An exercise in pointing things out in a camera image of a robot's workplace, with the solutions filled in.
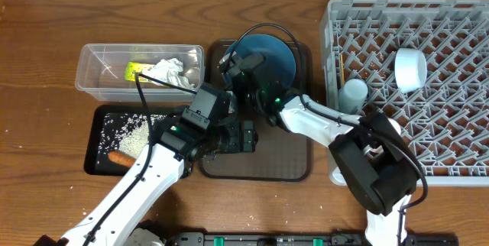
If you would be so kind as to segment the dark blue plate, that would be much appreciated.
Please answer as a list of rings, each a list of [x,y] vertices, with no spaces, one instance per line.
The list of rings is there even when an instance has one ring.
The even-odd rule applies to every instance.
[[[257,74],[257,88],[263,92],[282,92],[295,79],[296,62],[290,48],[279,38],[267,34],[245,36],[235,49],[240,56],[261,53],[265,56]]]

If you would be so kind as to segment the white rice pile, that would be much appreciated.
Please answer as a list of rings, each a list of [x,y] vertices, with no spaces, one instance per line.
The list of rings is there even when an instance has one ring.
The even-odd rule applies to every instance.
[[[148,142],[147,117],[141,114],[108,113],[102,121],[97,154],[107,157],[119,151],[137,159]]]

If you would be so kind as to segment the orange carrot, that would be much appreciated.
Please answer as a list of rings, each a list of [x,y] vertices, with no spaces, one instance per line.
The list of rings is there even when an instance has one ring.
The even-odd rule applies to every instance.
[[[134,165],[135,159],[119,151],[112,151],[108,154],[108,159],[120,166],[130,168]]]

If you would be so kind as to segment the light blue cup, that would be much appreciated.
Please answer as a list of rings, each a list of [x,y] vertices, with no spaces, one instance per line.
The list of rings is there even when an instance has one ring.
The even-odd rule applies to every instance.
[[[338,91],[338,110],[349,115],[356,114],[367,96],[367,84],[361,79],[350,79]]]

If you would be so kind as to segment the white tissue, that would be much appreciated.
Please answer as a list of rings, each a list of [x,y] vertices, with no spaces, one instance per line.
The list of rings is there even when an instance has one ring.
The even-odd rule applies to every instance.
[[[176,58],[162,59],[159,63],[143,70],[142,73],[162,82],[179,86],[186,89],[195,89],[195,85],[189,82],[189,79],[183,76],[183,62]]]

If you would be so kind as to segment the light blue bowl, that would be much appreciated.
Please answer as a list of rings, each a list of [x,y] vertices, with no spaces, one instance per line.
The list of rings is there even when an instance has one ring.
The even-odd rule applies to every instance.
[[[400,48],[394,61],[394,78],[397,88],[408,93],[424,87],[427,78],[427,62],[420,50]]]

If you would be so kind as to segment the pink cup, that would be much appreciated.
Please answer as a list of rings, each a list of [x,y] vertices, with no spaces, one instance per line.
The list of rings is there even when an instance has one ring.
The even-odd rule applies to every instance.
[[[400,124],[392,118],[388,118],[387,120],[388,120],[389,125],[390,125],[388,128],[389,133],[400,135],[401,134]]]

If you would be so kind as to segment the wooden chopstick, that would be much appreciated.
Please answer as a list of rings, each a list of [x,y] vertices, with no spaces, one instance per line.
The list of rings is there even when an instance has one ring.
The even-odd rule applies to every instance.
[[[345,65],[344,65],[344,60],[343,60],[343,54],[340,53],[339,55],[339,61],[340,61],[340,78],[341,78],[341,87],[345,85]]]

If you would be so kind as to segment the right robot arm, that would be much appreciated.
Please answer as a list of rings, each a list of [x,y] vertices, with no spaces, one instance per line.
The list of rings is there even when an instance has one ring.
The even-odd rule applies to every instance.
[[[324,107],[285,88],[266,63],[229,66],[222,74],[269,125],[329,149],[350,192],[367,211],[365,237],[370,244],[405,244],[406,210],[420,203],[411,196],[426,178],[392,120],[382,113],[361,117]]]

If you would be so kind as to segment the foil snack wrapper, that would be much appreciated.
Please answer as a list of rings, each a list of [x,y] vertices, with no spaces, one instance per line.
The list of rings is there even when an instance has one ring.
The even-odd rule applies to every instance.
[[[142,73],[144,71],[148,71],[154,67],[154,64],[149,63],[137,63],[137,62],[128,62],[128,65],[125,69],[124,78],[126,81],[134,82],[135,74]]]

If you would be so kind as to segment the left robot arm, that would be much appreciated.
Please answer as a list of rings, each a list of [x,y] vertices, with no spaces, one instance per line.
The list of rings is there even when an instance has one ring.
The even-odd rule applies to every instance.
[[[55,240],[42,235],[36,245],[122,245],[157,199],[190,175],[192,163],[210,154],[253,152],[252,121],[232,120],[202,127],[180,116],[159,121],[133,166],[79,224]]]

